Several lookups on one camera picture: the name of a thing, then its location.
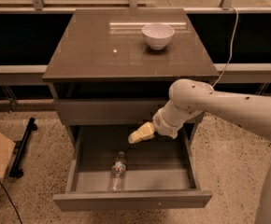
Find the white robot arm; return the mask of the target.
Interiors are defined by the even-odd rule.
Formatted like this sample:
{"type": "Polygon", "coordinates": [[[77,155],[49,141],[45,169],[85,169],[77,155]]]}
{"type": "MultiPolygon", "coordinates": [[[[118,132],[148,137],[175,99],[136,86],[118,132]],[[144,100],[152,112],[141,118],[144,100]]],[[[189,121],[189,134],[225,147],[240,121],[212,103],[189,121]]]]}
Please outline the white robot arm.
{"type": "MultiPolygon", "coordinates": [[[[131,144],[156,133],[175,138],[183,124],[208,112],[271,142],[271,97],[215,91],[204,82],[179,79],[169,88],[169,101],[128,137],[131,144]]],[[[266,173],[255,224],[271,224],[271,165],[266,173]]]]}

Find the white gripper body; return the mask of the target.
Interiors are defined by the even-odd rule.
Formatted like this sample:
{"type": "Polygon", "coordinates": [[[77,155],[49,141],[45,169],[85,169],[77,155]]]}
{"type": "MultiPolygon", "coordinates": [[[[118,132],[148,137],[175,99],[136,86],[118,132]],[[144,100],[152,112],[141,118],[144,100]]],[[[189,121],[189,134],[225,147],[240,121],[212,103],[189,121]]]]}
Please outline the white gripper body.
{"type": "Polygon", "coordinates": [[[184,118],[176,109],[160,108],[152,118],[155,132],[175,139],[184,123],[184,118]]]}

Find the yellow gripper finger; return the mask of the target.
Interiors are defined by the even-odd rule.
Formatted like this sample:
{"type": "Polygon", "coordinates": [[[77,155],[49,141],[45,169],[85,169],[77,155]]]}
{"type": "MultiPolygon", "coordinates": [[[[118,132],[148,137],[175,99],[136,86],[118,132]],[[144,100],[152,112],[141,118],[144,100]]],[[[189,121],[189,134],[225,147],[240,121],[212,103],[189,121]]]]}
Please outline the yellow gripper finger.
{"type": "Polygon", "coordinates": [[[146,122],[128,136],[128,142],[130,144],[135,144],[141,141],[150,140],[154,137],[154,133],[155,129],[153,123],[146,122]]]}

